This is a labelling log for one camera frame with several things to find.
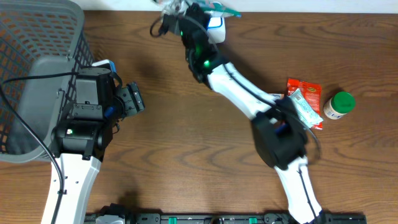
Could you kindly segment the green 3M glove package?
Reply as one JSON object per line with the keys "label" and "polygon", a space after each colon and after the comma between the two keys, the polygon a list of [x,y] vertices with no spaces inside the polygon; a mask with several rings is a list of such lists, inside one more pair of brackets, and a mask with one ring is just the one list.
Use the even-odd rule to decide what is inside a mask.
{"label": "green 3M glove package", "polygon": [[211,17],[241,17],[241,13],[231,9],[219,1],[209,0],[152,0],[162,8],[162,14],[185,14],[188,8],[197,4],[198,7]]}

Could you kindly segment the mint green wipe packet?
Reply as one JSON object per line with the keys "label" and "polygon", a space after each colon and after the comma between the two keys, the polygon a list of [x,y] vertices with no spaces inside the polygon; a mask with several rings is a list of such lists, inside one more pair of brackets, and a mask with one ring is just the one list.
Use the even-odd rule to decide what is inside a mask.
{"label": "mint green wipe packet", "polygon": [[306,125],[306,127],[312,128],[323,121],[320,115],[308,104],[299,89],[296,89],[289,98],[295,106],[299,119]]}

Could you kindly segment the green-lid white jar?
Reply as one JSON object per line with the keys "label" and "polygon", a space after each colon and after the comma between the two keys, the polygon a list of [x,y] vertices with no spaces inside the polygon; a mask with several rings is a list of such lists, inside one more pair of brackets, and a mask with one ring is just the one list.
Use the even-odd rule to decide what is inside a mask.
{"label": "green-lid white jar", "polygon": [[340,119],[354,110],[355,106],[354,96],[348,92],[341,91],[325,103],[323,112],[330,119]]}

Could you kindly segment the orange Kleenex tissue pack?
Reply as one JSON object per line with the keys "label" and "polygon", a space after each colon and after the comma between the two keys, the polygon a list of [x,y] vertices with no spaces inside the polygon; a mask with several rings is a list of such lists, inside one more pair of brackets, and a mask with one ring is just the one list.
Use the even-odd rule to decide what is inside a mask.
{"label": "orange Kleenex tissue pack", "polygon": [[283,93],[270,93],[270,96],[272,96],[275,100],[281,100],[285,95]]}

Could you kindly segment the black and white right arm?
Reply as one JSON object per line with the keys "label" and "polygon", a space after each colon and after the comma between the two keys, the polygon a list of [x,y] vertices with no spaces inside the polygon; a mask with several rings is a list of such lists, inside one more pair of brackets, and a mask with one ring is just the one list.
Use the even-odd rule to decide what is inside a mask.
{"label": "black and white right arm", "polygon": [[241,13],[217,1],[157,1],[162,7],[160,34],[179,35],[194,78],[223,95],[251,122],[260,158],[275,169],[298,223],[320,223],[323,210],[308,174],[307,135],[311,132],[288,97],[280,100],[241,75],[219,50],[225,36],[209,26],[212,19],[240,17]]}

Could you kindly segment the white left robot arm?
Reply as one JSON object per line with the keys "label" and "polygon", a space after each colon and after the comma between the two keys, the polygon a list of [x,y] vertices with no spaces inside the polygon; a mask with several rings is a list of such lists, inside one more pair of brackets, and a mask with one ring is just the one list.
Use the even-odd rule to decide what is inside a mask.
{"label": "white left robot arm", "polygon": [[92,186],[119,122],[145,108],[137,83],[123,84],[108,68],[86,67],[76,76],[76,100],[53,128],[56,164],[42,223],[83,223]]}

